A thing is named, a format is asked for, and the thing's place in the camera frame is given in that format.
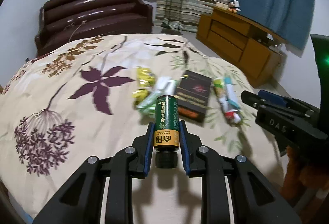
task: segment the cabinet drawer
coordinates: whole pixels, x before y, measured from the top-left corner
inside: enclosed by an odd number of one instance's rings
[[[245,36],[248,35],[250,24],[238,19],[233,13],[231,15],[214,9],[211,18],[227,25]]]
[[[211,16],[201,15],[198,26],[198,35],[207,38],[210,29]]]
[[[244,35],[217,21],[213,21],[211,30],[229,40],[232,44],[236,45],[240,49],[244,49],[246,43],[248,42],[248,37],[245,37]]]
[[[263,70],[269,55],[270,50],[267,47],[253,39],[249,39],[239,62],[240,67],[252,77],[257,78]]]
[[[209,31],[208,41],[234,61],[239,61],[242,51],[223,37],[215,34],[213,31]]]

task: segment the purple leaf print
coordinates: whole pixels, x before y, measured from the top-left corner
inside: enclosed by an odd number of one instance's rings
[[[35,123],[28,122],[30,117],[24,117],[15,129],[14,138],[19,162],[25,164],[29,174],[49,175],[50,168],[57,169],[60,162],[64,163],[67,160],[69,151],[66,149],[74,144],[74,126],[68,119],[57,124],[52,118],[44,115],[36,126],[29,128],[29,125]],[[38,129],[42,122],[49,126],[46,133]]]
[[[80,71],[81,77],[89,82],[98,81],[101,78],[101,71],[89,66],[90,71]]]
[[[105,83],[108,87],[111,86],[121,86],[127,82],[134,82],[135,80],[129,78],[129,77],[109,77],[106,79],[103,79],[102,82]]]
[[[84,84],[77,91],[75,91],[75,93],[68,99],[76,99],[78,97],[93,92],[93,103],[95,104],[96,110],[108,115],[112,115],[113,113],[110,110],[110,105],[107,102],[107,97],[110,93],[109,87],[122,86],[125,83],[133,82],[135,80],[129,77],[112,77],[117,72],[126,69],[122,66],[113,67],[107,72],[105,72],[103,75],[98,69],[92,67],[89,67],[89,69],[89,71],[80,71],[80,73],[82,78],[92,83]]]
[[[109,69],[106,73],[104,73],[102,75],[102,77],[113,76],[114,74],[116,74],[118,71],[121,71],[122,69],[126,69],[126,68],[122,67],[122,66],[113,67],[113,68]]]
[[[112,112],[110,111],[110,105],[106,100],[108,94],[109,89],[105,86],[99,85],[93,94],[93,102],[98,111],[106,113],[108,115],[112,115]]]
[[[75,93],[70,96],[68,99],[76,99],[78,97],[81,97],[83,95],[86,95],[94,90],[94,87],[97,86],[98,83],[86,83],[83,86],[81,86]]]

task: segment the bottle cap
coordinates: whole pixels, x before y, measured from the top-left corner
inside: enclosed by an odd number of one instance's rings
[[[157,168],[177,168],[177,153],[164,150],[155,154]]]

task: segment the wooden cabinet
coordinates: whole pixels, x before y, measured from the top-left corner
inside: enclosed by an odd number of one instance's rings
[[[249,39],[239,62],[242,70],[257,78],[269,57],[269,50],[253,39]]]
[[[249,83],[258,87],[266,83],[281,60],[280,54],[255,40],[267,34],[286,42],[248,18],[215,7],[211,16],[201,15],[196,37],[242,70]]]
[[[234,61],[238,62],[240,60],[242,50],[238,49],[235,45],[224,39],[218,34],[215,34],[213,31],[209,32],[208,41],[213,44],[218,44],[218,48],[230,56]]]

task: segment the blue gripper pad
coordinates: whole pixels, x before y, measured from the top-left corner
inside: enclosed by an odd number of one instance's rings
[[[144,175],[147,176],[147,174],[150,171],[151,167],[151,158],[152,158],[152,152],[153,152],[153,134],[154,134],[154,123],[152,123],[151,132],[149,133],[148,141],[147,141],[147,147],[145,151],[145,160],[144,160]]]
[[[266,101],[269,101],[272,104],[279,105],[282,107],[287,106],[287,102],[283,99],[282,96],[273,94],[271,92],[265,91],[265,90],[259,90],[258,91],[258,96],[260,98],[265,99]]]
[[[186,137],[182,125],[182,121],[179,122],[179,143],[181,147],[181,154],[183,160],[183,167],[187,176],[190,175],[190,153],[186,143]]]

